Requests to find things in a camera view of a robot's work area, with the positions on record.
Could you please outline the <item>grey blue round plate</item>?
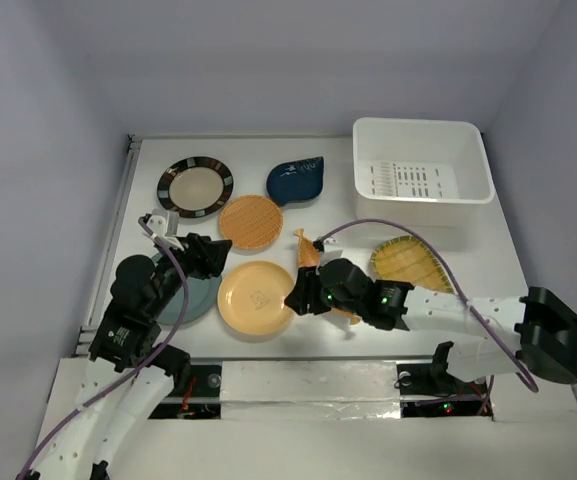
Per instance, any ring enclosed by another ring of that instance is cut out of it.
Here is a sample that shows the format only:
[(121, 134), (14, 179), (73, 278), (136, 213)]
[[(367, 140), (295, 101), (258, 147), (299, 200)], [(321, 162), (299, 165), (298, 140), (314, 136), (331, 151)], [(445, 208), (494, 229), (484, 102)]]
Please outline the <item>grey blue round plate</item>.
[[(166, 305), (163, 305), (161, 298), (155, 298), (146, 303), (143, 312), (151, 319), (155, 319), (163, 327), (172, 327), (178, 321), (185, 302), (184, 287), (180, 281), (177, 269), (173, 265), (167, 267), (169, 259), (165, 255), (159, 253), (151, 256), (149, 262), (154, 267), (164, 267), (165, 281), (169, 282), (172, 280), (173, 284), (178, 286), (178, 289), (172, 298), (165, 296), (169, 299)], [(189, 326), (200, 320), (216, 304), (221, 282), (221, 276), (204, 280), (192, 277), (187, 278), (189, 300), (182, 318), (182, 327)]]

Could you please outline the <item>orange fish shaped plate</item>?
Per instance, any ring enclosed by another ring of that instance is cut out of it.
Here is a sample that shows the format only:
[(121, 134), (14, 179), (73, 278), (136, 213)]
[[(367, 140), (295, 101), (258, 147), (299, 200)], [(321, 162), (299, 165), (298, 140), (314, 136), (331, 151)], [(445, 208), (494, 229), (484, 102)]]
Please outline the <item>orange fish shaped plate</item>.
[[(298, 238), (297, 268), (316, 267), (319, 264), (320, 252), (315, 248), (314, 243), (304, 235), (302, 228), (297, 229), (294, 235)], [(358, 316), (336, 308), (332, 308), (331, 313), (346, 317), (350, 325), (356, 325), (360, 322)]]

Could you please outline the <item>round orange woven plate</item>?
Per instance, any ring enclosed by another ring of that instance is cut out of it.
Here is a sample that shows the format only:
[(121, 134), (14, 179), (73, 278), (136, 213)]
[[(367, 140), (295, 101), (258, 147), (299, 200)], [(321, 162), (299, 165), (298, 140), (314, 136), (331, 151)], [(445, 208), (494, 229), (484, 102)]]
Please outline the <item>round orange woven plate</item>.
[(283, 228), (281, 209), (269, 198), (246, 195), (228, 203), (222, 210), (218, 228), (235, 248), (258, 250), (270, 246)]

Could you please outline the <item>round yellow plate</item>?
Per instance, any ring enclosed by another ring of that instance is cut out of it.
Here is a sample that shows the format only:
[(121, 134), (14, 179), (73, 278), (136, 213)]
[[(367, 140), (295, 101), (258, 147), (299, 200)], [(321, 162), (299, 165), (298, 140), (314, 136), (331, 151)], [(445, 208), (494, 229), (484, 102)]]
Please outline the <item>round yellow plate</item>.
[(285, 329), (294, 316), (284, 305), (293, 287), (294, 280), (283, 267), (268, 261), (247, 262), (222, 280), (218, 310), (225, 323), (240, 334), (274, 335)]

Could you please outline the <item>brown rimmed beige plate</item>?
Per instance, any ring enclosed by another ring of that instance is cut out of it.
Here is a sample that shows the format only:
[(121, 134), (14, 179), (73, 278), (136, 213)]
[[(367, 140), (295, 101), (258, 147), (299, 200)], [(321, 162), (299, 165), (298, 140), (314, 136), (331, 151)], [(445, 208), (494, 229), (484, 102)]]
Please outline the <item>brown rimmed beige plate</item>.
[(234, 190), (231, 170), (213, 157), (177, 161), (161, 175), (156, 188), (159, 204), (182, 218), (209, 216), (229, 201)]

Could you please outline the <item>yellow green woven tray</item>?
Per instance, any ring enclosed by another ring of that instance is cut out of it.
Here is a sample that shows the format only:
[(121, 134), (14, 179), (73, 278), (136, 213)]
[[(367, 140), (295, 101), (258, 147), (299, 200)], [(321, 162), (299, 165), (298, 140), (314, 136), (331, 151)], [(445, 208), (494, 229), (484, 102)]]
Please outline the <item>yellow green woven tray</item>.
[(377, 279), (408, 282), (442, 293), (455, 293), (438, 258), (420, 240), (400, 236), (379, 245), (370, 257)]

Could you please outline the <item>dark blue leaf dish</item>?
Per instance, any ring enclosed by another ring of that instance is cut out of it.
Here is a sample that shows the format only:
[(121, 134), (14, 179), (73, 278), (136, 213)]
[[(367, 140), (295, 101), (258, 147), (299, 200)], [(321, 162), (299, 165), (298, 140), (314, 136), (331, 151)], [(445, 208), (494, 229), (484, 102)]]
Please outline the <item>dark blue leaf dish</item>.
[(323, 191), (322, 156), (284, 162), (275, 166), (266, 179), (266, 193), (279, 207), (308, 202)]

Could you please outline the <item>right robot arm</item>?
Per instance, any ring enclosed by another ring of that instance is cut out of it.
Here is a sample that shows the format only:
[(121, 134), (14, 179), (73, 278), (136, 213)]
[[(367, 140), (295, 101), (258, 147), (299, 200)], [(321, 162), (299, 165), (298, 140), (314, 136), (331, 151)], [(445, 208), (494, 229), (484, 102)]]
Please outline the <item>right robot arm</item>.
[(299, 316), (339, 310), (379, 330), (471, 337), (466, 344), (437, 346), (428, 379), (441, 392), (505, 373), (577, 383), (577, 314), (546, 288), (531, 287), (520, 297), (464, 299), (409, 282), (373, 280), (338, 258), (300, 268), (284, 303)]

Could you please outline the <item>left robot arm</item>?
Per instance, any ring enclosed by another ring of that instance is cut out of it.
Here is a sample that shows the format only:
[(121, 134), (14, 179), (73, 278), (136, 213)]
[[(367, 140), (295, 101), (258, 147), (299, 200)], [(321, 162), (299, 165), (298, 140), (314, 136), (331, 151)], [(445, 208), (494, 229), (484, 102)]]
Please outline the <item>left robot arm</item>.
[(177, 292), (189, 291), (189, 279), (222, 273), (232, 243), (147, 234), (160, 258), (133, 255), (118, 265), (73, 410), (40, 441), (19, 478), (110, 478), (159, 403), (191, 384), (189, 354), (159, 337), (157, 319)]

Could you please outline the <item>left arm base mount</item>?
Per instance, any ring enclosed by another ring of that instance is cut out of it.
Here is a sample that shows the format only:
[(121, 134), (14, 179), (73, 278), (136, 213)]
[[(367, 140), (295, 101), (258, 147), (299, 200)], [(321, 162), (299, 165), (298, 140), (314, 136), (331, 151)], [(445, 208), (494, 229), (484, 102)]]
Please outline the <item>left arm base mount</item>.
[(193, 364), (185, 386), (175, 389), (150, 414), (150, 420), (213, 420), (221, 417), (222, 365)]

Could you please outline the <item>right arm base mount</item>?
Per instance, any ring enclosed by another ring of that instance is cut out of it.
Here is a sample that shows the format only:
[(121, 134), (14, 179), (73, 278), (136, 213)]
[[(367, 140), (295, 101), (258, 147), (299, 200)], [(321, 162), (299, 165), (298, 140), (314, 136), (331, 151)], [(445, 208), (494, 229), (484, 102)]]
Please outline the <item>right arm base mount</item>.
[(402, 418), (492, 417), (489, 383), (463, 382), (431, 375), (430, 363), (397, 365), (394, 388), (400, 394)]

